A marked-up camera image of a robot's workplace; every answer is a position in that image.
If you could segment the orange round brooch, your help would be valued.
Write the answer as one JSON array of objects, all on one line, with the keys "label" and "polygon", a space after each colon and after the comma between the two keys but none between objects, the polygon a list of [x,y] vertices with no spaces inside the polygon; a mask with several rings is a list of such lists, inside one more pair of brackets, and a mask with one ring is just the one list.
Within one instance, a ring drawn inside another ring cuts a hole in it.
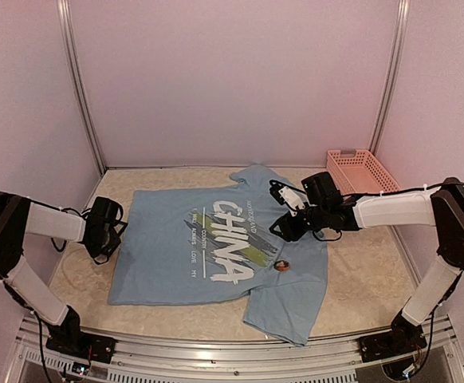
[{"label": "orange round brooch", "polygon": [[286,260],[279,260],[274,263],[273,267],[279,272],[286,272],[290,269],[290,263]]}]

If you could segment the light blue printed t-shirt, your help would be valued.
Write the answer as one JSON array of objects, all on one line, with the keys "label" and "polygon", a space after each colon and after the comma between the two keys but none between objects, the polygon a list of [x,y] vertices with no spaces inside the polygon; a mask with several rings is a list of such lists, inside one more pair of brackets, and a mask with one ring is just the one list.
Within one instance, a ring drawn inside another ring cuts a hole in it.
[{"label": "light blue printed t-shirt", "polygon": [[[303,346],[324,300],[324,236],[286,242],[269,227],[287,213],[254,165],[222,188],[136,191],[116,261],[111,305],[192,306],[249,299],[243,321]],[[279,260],[290,269],[279,272]]]}]

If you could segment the pink plastic basket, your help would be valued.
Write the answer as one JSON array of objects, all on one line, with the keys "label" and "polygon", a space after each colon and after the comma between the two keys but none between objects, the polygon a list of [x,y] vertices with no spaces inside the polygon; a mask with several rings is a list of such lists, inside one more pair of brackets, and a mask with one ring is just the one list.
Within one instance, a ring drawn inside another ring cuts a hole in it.
[{"label": "pink plastic basket", "polygon": [[326,169],[343,194],[399,190],[396,180],[368,150],[328,150]]}]

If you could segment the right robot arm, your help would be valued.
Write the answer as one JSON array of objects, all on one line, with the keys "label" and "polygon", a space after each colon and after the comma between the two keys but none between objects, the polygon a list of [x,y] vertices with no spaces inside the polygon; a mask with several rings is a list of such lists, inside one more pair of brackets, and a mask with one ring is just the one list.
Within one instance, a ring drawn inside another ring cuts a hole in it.
[{"label": "right robot arm", "polygon": [[455,177],[398,191],[344,194],[328,172],[320,172],[300,188],[270,180],[269,192],[289,209],[270,227],[286,242],[324,229],[338,235],[376,227],[394,231],[419,282],[384,338],[390,353],[401,354],[415,342],[464,273],[464,182]]}]

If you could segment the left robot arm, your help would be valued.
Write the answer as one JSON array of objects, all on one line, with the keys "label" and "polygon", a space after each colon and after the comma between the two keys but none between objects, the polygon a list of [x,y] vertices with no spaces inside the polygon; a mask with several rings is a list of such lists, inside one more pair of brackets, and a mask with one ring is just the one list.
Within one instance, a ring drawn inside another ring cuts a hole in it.
[{"label": "left robot arm", "polygon": [[105,197],[77,211],[0,191],[0,282],[73,355],[88,348],[79,314],[49,288],[55,256],[74,244],[107,263],[127,227],[123,207]]}]

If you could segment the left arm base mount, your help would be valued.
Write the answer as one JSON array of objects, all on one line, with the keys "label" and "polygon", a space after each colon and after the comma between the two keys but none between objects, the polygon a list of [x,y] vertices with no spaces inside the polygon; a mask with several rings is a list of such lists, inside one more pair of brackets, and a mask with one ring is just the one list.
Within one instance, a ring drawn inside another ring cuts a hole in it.
[{"label": "left arm base mount", "polygon": [[49,350],[90,362],[110,364],[115,353],[116,339],[91,333],[83,333],[80,340],[70,343],[67,339],[57,340],[49,337],[46,341]]}]

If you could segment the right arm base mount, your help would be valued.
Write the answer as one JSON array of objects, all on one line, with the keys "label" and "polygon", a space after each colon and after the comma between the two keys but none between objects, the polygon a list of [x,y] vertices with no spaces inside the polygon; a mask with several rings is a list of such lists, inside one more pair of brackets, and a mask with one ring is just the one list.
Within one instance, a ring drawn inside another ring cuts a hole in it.
[{"label": "right arm base mount", "polygon": [[362,362],[367,363],[425,349],[427,340],[423,335],[407,340],[397,338],[392,332],[384,332],[360,337],[358,344]]}]

